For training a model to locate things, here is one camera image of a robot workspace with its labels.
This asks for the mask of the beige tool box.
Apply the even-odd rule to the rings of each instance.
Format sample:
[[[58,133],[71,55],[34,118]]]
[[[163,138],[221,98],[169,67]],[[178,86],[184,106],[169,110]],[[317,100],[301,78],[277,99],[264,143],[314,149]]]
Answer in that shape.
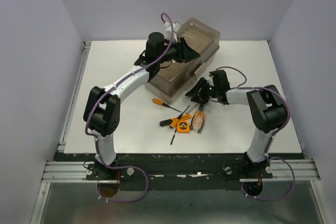
[[[165,103],[171,104],[191,88],[219,49],[218,30],[195,18],[176,24],[178,45],[171,47],[167,57],[180,50],[182,57],[162,65],[162,69],[145,87]]]

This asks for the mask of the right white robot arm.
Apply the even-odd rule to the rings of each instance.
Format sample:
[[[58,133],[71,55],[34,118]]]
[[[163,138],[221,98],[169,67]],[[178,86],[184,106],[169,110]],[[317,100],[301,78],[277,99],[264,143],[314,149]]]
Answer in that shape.
[[[289,122],[290,112],[286,101],[275,85],[254,88],[238,85],[232,88],[223,68],[211,71],[209,75],[212,83],[200,78],[185,96],[201,105],[212,98],[222,105],[249,107],[256,129],[250,147],[243,154],[240,172],[246,177],[255,177],[268,164],[268,152],[275,135]]]

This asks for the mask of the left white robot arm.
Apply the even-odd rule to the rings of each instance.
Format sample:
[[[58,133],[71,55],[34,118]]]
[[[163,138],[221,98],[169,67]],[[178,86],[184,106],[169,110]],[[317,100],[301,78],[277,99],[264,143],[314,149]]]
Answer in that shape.
[[[183,37],[166,39],[162,33],[150,33],[145,50],[134,62],[131,70],[116,82],[105,88],[93,87],[90,90],[83,120],[85,134],[95,141],[96,160],[101,163],[98,173],[104,179],[116,175],[116,160],[113,134],[120,122],[122,102],[137,88],[151,81],[160,71],[161,64],[168,61],[188,63],[200,57]]]

